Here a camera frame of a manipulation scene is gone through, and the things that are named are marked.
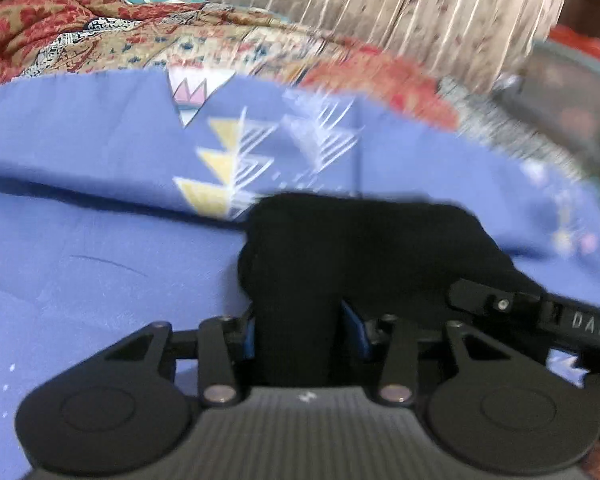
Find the black pants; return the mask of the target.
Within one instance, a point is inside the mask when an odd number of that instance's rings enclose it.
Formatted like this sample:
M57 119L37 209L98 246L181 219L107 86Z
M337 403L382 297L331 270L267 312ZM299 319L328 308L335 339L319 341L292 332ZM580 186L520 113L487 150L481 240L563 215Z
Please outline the black pants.
M353 384L349 310L434 327L458 280L544 292L451 204L283 193L250 209L245 233L238 280L253 307L254 374L267 387Z

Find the blue patterned bedsheet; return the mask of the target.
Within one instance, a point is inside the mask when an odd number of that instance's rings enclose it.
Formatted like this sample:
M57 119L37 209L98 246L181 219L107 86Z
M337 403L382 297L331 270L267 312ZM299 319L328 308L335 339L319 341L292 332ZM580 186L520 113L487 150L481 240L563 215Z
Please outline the blue patterned bedsheet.
M17 79L0 84L0 479L27 471L31 389L151 321L246 306L237 222L280 191L460 205L530 278L600 306L600 202L547 162L228 70Z

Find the dark storage box teal lid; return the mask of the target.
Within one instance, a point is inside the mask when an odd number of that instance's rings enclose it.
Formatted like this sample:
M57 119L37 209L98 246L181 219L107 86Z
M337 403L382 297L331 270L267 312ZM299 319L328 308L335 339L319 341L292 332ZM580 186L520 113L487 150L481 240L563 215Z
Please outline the dark storage box teal lid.
M600 179L600 61L552 40L537 41L492 96L509 114L565 148Z

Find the red floral patchwork blanket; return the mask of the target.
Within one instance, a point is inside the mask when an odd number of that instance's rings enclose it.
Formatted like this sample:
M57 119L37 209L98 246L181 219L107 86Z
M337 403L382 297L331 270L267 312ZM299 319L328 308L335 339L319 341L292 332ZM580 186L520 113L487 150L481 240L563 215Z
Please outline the red floral patchwork blanket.
M217 3L0 0L0 82L131 68L228 68L323 92L360 92L494 150L580 180L577 159L492 99L415 61L257 9Z

